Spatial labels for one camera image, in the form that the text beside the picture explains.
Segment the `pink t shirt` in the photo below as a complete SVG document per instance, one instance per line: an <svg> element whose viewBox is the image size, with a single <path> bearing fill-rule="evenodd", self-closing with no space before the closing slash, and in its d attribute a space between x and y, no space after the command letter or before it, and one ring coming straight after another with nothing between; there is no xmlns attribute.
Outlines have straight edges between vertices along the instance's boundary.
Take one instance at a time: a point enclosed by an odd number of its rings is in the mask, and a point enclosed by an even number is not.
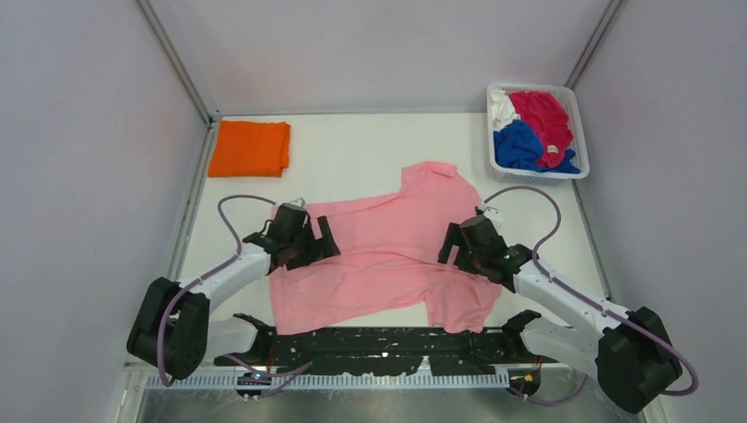
<svg viewBox="0 0 747 423"><path fill-rule="evenodd" d="M438 261L449 224L474 216L480 201L456 166L422 162L403 169L396 193L310 204L312 218L327 218L340 253L270 275L278 333L300 334L418 303L432 326L481 331L501 286Z"/></svg>

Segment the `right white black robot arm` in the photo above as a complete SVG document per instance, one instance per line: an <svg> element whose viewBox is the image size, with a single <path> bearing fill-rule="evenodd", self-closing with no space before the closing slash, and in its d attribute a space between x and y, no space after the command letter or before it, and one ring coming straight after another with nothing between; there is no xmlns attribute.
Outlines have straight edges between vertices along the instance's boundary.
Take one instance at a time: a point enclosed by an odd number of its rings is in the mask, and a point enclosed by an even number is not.
<svg viewBox="0 0 747 423"><path fill-rule="evenodd" d="M594 379L626 412L641 412L683 375L662 319L594 298L561 280L537 252L509 246L484 214L447 227L439 263L452 263L530 299L563 320L524 310L501 328L503 350L514 361L543 356Z"/></svg>

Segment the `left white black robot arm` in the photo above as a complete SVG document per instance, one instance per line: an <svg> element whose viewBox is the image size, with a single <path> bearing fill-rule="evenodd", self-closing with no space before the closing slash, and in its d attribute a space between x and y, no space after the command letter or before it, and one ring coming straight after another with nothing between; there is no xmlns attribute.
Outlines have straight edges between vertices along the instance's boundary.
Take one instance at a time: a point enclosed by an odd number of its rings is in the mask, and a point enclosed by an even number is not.
<svg viewBox="0 0 747 423"><path fill-rule="evenodd" d="M245 237L239 237L224 211L218 214L233 237L234 252L190 280L153 280L126 342L127 352L157 368L166 386L188 378L208 358L238 353L250 365L263 363L270 341L258 333L259 322L242 314L213 322L211 314L273 271L340 254L328 218L312 217L301 198L278 204L263 228Z"/></svg>

